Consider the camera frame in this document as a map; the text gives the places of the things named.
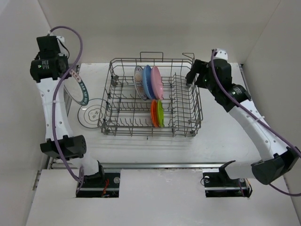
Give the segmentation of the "grey wire dish rack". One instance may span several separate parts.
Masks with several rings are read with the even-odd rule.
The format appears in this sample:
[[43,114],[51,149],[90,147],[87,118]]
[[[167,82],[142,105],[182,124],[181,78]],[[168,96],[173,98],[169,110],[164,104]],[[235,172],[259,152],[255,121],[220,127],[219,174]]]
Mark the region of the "grey wire dish rack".
[[[166,58],[161,52],[141,52],[138,58],[114,58],[105,82],[98,127],[105,135],[146,137],[194,137],[203,120],[200,91],[186,82],[195,56]],[[150,99],[142,100],[135,87],[137,66],[157,66],[163,83],[163,127],[152,122]]]

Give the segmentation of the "white plate floral pattern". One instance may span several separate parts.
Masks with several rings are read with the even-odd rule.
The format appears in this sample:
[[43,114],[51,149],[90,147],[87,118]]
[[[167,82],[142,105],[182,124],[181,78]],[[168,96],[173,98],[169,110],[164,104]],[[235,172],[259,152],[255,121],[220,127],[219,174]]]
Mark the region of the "white plate floral pattern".
[[148,97],[145,93],[143,86],[143,69],[141,66],[136,66],[134,71],[134,83],[138,96],[142,100],[147,100]]

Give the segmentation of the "clear glass plate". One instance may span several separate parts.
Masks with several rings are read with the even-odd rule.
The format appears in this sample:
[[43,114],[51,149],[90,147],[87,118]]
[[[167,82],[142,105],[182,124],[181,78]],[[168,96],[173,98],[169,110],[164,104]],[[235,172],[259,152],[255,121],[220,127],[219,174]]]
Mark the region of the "clear glass plate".
[[77,118],[81,126],[88,129],[99,128],[98,121],[106,113],[106,101],[101,98],[90,99],[87,105],[79,108]]

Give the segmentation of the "white plate teal rim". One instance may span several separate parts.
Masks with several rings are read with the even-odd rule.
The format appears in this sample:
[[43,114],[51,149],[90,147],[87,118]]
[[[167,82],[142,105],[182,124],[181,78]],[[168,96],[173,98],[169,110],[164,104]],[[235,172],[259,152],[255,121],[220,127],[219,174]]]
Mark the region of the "white plate teal rim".
[[82,106],[88,104],[89,94],[87,87],[74,69],[70,70],[70,76],[65,81],[64,90],[75,103]]

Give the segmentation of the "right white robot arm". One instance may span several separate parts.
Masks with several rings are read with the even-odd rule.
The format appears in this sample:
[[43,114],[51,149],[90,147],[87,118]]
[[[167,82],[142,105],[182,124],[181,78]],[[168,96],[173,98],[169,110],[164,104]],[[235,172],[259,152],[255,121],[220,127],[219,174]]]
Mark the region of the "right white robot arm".
[[186,75],[187,84],[210,91],[215,101],[231,115],[254,143],[260,160],[254,163],[229,161],[219,169],[218,180],[229,185],[238,178],[255,178],[264,185],[290,171],[301,153],[270,131],[256,109],[248,91],[232,82],[231,65],[223,59],[195,60]]

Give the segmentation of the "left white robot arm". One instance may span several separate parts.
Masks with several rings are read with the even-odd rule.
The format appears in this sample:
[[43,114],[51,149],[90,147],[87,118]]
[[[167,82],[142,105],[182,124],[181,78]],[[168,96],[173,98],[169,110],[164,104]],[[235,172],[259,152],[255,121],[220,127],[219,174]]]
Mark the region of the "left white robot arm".
[[[60,159],[71,176],[81,185],[90,183],[96,187],[105,182],[105,174],[99,161],[87,151],[83,135],[75,136],[67,116],[64,99],[65,81],[73,77],[81,87],[81,105],[88,104],[88,92],[82,79],[68,65],[68,57],[62,53],[63,43],[57,36],[37,38],[39,52],[31,62],[30,74],[40,92],[46,124],[45,142],[40,144],[41,151]],[[68,161],[79,169],[76,176]]]

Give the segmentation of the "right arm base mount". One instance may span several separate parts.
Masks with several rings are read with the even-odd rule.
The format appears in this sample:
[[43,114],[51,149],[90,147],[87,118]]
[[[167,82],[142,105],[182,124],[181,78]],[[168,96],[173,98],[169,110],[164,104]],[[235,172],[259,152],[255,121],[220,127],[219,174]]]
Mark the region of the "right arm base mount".
[[201,185],[205,188],[206,198],[244,197],[250,198],[253,188],[245,178],[230,179],[218,169],[202,171]]

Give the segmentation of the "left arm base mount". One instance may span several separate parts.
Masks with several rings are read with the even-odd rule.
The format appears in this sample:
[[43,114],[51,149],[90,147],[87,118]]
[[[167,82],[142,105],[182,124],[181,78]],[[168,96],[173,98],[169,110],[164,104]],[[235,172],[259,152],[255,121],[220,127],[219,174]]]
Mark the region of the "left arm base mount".
[[77,185],[76,198],[119,198],[120,170],[105,170],[99,165],[99,172],[84,176],[83,185]]

